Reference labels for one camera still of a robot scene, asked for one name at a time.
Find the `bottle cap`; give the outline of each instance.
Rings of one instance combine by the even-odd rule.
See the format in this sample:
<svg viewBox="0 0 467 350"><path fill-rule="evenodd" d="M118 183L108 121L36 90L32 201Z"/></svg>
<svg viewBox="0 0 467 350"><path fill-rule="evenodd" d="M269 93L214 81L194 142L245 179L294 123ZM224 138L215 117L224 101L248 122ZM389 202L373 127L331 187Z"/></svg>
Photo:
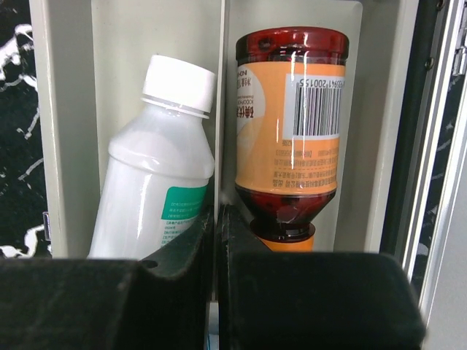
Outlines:
<svg viewBox="0 0 467 350"><path fill-rule="evenodd" d="M210 112L215 78L216 74L194 64L154 55L147 69L143 94Z"/></svg>

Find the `barcode number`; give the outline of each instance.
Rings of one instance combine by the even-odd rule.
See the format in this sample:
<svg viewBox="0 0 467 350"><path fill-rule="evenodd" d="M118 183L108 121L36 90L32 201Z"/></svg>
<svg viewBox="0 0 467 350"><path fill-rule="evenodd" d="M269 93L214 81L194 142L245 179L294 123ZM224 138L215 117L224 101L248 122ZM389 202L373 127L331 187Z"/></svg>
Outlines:
<svg viewBox="0 0 467 350"><path fill-rule="evenodd" d="M342 79L301 79L296 83L294 136L330 136L339 133Z"/></svg>

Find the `green label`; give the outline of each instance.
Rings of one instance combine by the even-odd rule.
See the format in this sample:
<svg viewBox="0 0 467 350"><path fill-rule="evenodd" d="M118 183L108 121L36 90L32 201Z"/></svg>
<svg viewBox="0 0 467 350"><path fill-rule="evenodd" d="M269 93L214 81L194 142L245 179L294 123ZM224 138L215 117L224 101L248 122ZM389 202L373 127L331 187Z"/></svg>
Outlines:
<svg viewBox="0 0 467 350"><path fill-rule="evenodd" d="M162 220L186 220L199 214L206 186L170 187L163 206Z"/></svg>

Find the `bottle label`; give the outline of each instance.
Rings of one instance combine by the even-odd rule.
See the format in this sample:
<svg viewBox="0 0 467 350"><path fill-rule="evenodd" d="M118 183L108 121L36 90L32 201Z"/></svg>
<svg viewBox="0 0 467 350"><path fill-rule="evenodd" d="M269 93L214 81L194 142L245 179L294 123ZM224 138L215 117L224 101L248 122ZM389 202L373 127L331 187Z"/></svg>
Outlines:
<svg viewBox="0 0 467 350"><path fill-rule="evenodd" d="M170 187L167 190L161 217L164 225L161 246L193 224L201 210L206 187Z"/></svg>
<svg viewBox="0 0 467 350"><path fill-rule="evenodd" d="M315 195L337 188L345 67L257 62L237 72L236 183Z"/></svg>

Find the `bottle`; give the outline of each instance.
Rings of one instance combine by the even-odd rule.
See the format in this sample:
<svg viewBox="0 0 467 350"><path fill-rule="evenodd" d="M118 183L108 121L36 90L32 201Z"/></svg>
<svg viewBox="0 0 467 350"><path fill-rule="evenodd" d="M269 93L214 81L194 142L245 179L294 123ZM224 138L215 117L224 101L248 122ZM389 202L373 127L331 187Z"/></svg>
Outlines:
<svg viewBox="0 0 467 350"><path fill-rule="evenodd" d="M266 29L236 43L236 191L271 250L310 251L310 222L336 194L348 53L343 33L316 27Z"/></svg>
<svg viewBox="0 0 467 350"><path fill-rule="evenodd" d="M140 260L191 226L215 166L201 124L214 87L206 69L151 58L145 107L109 144L90 258Z"/></svg>

